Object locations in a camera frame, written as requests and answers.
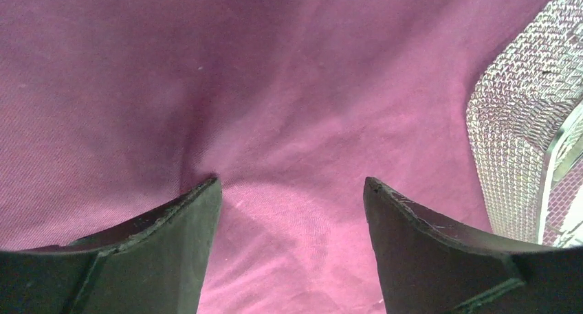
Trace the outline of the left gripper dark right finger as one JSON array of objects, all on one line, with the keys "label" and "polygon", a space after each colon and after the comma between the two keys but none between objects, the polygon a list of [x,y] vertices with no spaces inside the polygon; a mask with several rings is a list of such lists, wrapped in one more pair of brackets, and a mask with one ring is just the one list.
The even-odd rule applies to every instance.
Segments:
[{"label": "left gripper dark right finger", "polygon": [[388,313],[581,313],[582,248],[497,236],[374,177],[363,192]]}]

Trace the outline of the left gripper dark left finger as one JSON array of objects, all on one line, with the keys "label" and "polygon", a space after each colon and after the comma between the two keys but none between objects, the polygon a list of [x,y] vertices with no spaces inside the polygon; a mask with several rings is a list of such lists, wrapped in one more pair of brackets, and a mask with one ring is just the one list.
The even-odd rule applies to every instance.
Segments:
[{"label": "left gripper dark left finger", "polygon": [[196,313],[222,204],[213,177],[65,245],[1,252],[2,313]]}]

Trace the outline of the magenta surgical wrap cloth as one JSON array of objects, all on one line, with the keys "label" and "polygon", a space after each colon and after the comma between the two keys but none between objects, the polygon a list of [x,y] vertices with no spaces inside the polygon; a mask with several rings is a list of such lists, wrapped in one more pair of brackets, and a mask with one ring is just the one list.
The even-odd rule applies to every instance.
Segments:
[{"label": "magenta surgical wrap cloth", "polygon": [[1,0],[1,248],[216,174],[201,313],[383,313],[364,180],[489,230],[468,96],[547,2]]}]

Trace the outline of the metal mesh instrument tray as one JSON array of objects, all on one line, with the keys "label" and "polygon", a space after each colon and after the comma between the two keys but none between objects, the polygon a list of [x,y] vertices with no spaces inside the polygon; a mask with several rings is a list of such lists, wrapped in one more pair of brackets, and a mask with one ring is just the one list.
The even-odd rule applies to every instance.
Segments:
[{"label": "metal mesh instrument tray", "polygon": [[488,66],[467,130],[495,234],[582,245],[582,0],[550,0]]}]

